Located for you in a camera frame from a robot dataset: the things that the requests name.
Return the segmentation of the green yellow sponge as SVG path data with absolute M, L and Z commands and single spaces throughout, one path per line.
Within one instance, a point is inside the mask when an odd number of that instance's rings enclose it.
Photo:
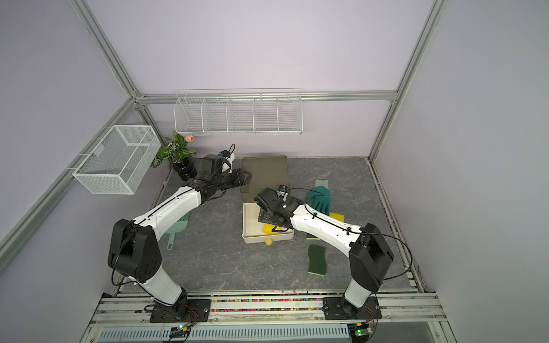
M 317 244 L 312 244 L 307 250 L 309 258 L 308 272 L 310 274 L 324 276 L 327 272 L 327 262 L 325 259 L 326 248 Z

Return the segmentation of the olive three-drawer storage box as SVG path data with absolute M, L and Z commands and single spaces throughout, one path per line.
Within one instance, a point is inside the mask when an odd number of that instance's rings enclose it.
M 249 182 L 241 187 L 243 203 L 253 203 L 254 198 L 265 188 L 278 190 L 280 185 L 290 188 L 290 173 L 287 157 L 245 157 L 242 169 L 251 174 Z

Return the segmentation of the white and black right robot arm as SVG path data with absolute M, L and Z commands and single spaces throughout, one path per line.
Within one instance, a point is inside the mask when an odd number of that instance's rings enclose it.
M 374 224 L 360 227 L 333 219 L 303 200 L 270 188 L 262 190 L 254 202 L 260 207 L 261 222 L 311 234 L 348 258 L 351 280 L 343 295 L 344 307 L 358 310 L 378 292 L 395 255 Z

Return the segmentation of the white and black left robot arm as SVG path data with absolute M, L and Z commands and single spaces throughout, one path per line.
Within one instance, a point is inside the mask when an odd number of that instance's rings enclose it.
M 202 158 L 202 169 L 167 200 L 132 220 L 114 224 L 108 266 L 129 278 L 165 307 L 182 305 L 185 291 L 162 266 L 159 241 L 184 215 L 215 198 L 217 192 L 250 183 L 252 173 L 232 164 L 234 154 L 222 151 Z

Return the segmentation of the green rubber glove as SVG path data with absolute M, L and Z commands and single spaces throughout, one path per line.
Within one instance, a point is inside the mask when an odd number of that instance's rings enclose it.
M 315 186 L 308 192 L 305 200 L 314 210 L 330 214 L 332 203 L 330 184 L 328 180 L 315 180 Z

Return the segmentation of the potted green plant black pot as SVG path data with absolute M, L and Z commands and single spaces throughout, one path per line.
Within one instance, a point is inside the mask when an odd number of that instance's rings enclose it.
M 161 148 L 150 167 L 157 168 L 164 161 L 168 161 L 173 171 L 177 173 L 183 182 L 194 179 L 198 175 L 198 171 L 192 158 L 196 155 L 196 151 L 190 149 L 188 144 L 194 141 L 192 135 L 181 135 L 177 131 L 173 131 L 172 137 L 167 137 L 167 144 Z

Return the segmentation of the light green dustpan brush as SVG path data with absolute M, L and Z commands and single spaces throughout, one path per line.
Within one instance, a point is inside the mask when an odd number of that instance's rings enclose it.
M 177 222 L 175 222 L 167 231 L 166 234 L 168 235 L 168 242 L 167 242 L 167 249 L 170 251 L 174 247 L 174 242 L 176 239 L 176 236 L 179 233 L 182 233 L 184 230 L 187 229 L 188 224 L 190 220 L 190 213 L 187 213 L 183 217 L 181 217 Z

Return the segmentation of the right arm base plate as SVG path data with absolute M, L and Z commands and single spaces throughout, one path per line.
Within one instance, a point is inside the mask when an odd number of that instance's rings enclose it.
M 325 320 L 379 320 L 382 314 L 379 301 L 375 297 L 368 297 L 361 307 L 355 307 L 344 297 L 324 297 L 321 310 Z

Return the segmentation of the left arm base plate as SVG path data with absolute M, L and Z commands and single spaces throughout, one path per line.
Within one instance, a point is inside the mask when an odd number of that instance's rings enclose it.
M 211 300 L 184 299 L 174 305 L 154 302 L 150 311 L 151 323 L 170 322 L 207 322 L 210 315 Z

